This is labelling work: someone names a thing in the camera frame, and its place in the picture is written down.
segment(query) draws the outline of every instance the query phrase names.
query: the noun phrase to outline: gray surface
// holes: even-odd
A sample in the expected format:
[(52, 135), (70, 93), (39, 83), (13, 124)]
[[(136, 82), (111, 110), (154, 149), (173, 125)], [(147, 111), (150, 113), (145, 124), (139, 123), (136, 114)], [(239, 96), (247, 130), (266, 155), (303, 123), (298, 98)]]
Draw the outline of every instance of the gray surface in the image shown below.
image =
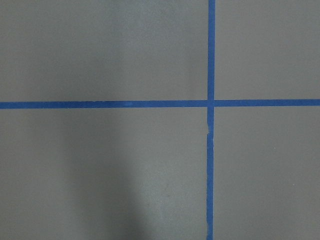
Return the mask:
[(319, 0), (217, 0), (215, 98), (320, 98), (319, 12)]
[(205, 108), (0, 111), (0, 239), (204, 240)]
[(215, 110), (215, 240), (317, 240), (320, 107)]
[(207, 98), (207, 0), (1, 0), (0, 101)]

